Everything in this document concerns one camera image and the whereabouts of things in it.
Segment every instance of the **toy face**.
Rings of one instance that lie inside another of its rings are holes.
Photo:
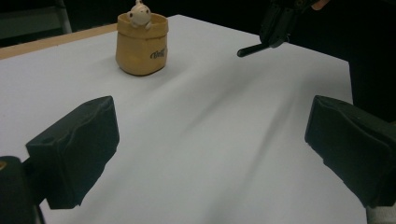
[[[132,24],[144,25],[150,22],[151,11],[145,5],[137,4],[127,13],[127,16]]]

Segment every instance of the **tan pot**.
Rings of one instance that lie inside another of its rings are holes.
[[[119,67],[135,76],[150,75],[166,64],[168,19],[151,13],[151,27],[134,28],[126,13],[118,17],[116,61]]]

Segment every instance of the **figurine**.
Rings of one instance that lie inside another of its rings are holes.
[[[127,12],[129,21],[134,28],[146,25],[146,30],[151,27],[151,11],[143,4],[142,0],[136,0],[136,4]]]

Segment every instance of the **dark background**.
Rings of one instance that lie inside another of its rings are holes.
[[[51,0],[2,0],[0,12],[52,3]],[[64,3],[74,32],[114,23],[119,14],[134,5],[132,0],[64,0]],[[166,17],[181,14],[257,34],[269,0],[245,3],[146,0],[144,3],[152,12]],[[395,8],[380,0],[332,0],[320,11],[307,10],[290,36],[292,44],[348,61],[354,105],[386,121],[396,120]],[[29,38],[32,37],[23,36],[17,42]]]

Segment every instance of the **table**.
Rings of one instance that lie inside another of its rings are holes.
[[[115,156],[81,206],[47,223],[365,223],[365,209],[304,141],[315,95],[351,102],[347,62],[176,15],[148,77],[115,62],[117,33],[0,61],[0,155],[78,105],[112,95]]]

